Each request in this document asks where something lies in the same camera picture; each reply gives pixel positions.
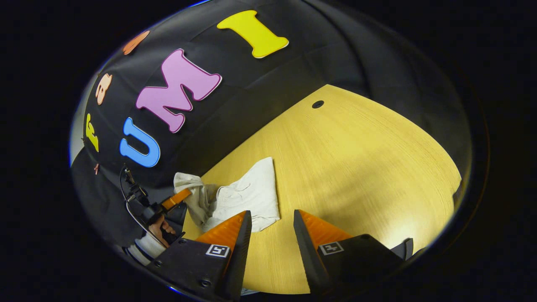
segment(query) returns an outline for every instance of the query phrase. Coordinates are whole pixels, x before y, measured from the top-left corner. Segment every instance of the person's hand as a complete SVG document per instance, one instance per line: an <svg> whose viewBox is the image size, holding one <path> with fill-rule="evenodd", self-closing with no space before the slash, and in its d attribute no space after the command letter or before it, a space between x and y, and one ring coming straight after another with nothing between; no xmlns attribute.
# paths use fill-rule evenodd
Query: person's hand
<svg viewBox="0 0 537 302"><path fill-rule="evenodd" d="M161 226L166 232L175 235L175 230L168 224L166 220L164 220L164 215L161 215L154 224L150 225L149 230L160 240L160 242L162 242L162 244L164 244L164 246L169 248L170 245L166 242L166 240L164 240L164 238L162 238Z"/></svg>

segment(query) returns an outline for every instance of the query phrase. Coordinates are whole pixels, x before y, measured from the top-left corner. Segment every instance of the yellow table surface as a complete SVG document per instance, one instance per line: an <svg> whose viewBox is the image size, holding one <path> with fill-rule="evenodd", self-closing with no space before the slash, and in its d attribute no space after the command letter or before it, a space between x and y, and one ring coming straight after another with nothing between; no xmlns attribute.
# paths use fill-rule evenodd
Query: yellow table surface
<svg viewBox="0 0 537 302"><path fill-rule="evenodd" d="M313 109L314 102L324 105ZM301 209L388 248L431 243L453 213L461 176L446 151L400 114L325 85L276 117L202 176L229 185L273 157L281 220L252 233L243 287L309 293L293 228ZM187 213L185 238L201 230Z"/></svg>

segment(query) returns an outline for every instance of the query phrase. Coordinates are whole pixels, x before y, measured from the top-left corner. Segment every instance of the white sleeve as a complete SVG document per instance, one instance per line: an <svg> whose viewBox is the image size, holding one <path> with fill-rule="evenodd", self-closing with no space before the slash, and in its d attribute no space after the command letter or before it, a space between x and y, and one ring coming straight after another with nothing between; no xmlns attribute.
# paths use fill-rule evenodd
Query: white sleeve
<svg viewBox="0 0 537 302"><path fill-rule="evenodd" d="M134 244L130 247L123 248L123 252L132 257L139 264L146 266L158 257L164 250L158 241L152 236L145 234L142 239L134 240Z"/></svg>

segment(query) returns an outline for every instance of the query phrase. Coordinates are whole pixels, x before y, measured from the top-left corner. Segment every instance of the yellow letter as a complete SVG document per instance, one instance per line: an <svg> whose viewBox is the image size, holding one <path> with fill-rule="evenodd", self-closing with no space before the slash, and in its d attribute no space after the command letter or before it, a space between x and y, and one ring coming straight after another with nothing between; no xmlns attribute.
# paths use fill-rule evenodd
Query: yellow letter
<svg viewBox="0 0 537 302"><path fill-rule="evenodd" d="M95 150L99 152L99 139L95 136L95 129L93 129L90 119L91 115L88 113L88 117L86 118L86 136L90 139L91 143L95 147Z"/></svg>
<svg viewBox="0 0 537 302"><path fill-rule="evenodd" d="M261 59L289 44L289 40L272 33L255 15L254 10L236 13L227 17L216 26L219 29L229 28L238 33L250 46L253 57Z"/></svg>

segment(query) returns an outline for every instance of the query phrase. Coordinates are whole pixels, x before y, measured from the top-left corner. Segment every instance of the white cloth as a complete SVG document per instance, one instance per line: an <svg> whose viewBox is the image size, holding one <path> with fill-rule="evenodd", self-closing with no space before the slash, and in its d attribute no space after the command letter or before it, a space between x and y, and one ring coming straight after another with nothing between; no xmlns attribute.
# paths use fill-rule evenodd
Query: white cloth
<svg viewBox="0 0 537 302"><path fill-rule="evenodd" d="M241 179L218 189L216 208L201 229L206 232L245 210L252 214L252 232L280 220L272 157L258 161Z"/></svg>
<svg viewBox="0 0 537 302"><path fill-rule="evenodd" d="M175 194L184 189L189 189L192 192L185 198L184 202L192 221L201 228L214 210L212 195L214 195L216 186L213 184L205 185L199 176L177 172L173 178L173 187Z"/></svg>

